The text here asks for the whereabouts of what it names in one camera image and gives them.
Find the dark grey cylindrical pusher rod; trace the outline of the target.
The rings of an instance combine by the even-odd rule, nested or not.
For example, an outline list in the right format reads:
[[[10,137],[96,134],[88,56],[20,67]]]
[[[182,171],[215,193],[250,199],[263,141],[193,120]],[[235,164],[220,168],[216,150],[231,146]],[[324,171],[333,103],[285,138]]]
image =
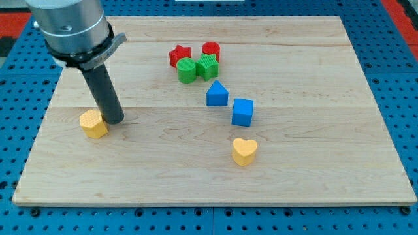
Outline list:
[[[106,66],[102,64],[95,69],[83,70],[82,74],[103,119],[111,125],[122,122],[124,112]]]

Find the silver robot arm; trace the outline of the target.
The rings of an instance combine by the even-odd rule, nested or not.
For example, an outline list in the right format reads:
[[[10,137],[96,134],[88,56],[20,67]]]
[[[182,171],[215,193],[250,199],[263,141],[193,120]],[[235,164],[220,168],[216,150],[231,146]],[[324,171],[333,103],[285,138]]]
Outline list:
[[[115,34],[100,0],[26,0],[44,35],[46,47],[61,67],[83,75],[103,119],[117,124],[124,112],[105,66],[125,33]]]

